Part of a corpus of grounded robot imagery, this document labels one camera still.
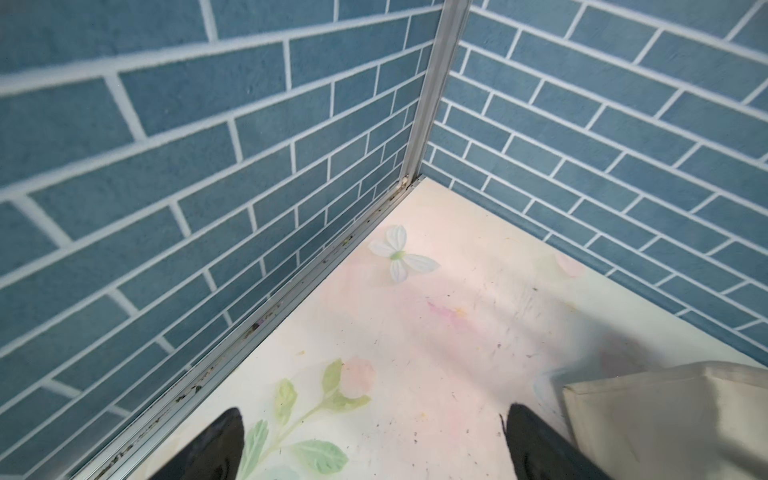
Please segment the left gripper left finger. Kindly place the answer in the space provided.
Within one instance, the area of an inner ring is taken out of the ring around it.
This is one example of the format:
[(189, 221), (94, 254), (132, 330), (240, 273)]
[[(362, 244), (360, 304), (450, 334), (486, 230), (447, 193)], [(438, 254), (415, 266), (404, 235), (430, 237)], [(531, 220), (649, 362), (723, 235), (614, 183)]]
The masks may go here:
[(229, 408), (165, 463), (151, 480), (235, 480), (245, 445), (242, 415)]

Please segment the beige canvas tote bag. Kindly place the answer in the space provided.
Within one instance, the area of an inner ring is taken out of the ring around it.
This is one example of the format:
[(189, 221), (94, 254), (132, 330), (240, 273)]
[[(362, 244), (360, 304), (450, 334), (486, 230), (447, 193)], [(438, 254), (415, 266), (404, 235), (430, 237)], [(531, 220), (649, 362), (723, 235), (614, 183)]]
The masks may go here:
[(580, 451), (613, 479), (764, 479), (767, 372), (709, 361), (565, 386)]

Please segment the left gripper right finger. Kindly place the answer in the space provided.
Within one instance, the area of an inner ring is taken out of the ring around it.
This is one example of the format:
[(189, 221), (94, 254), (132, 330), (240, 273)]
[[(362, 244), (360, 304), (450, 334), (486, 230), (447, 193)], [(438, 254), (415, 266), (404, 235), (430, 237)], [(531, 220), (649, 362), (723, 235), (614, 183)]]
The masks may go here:
[(610, 479), (523, 404), (510, 406), (503, 431), (518, 479)]

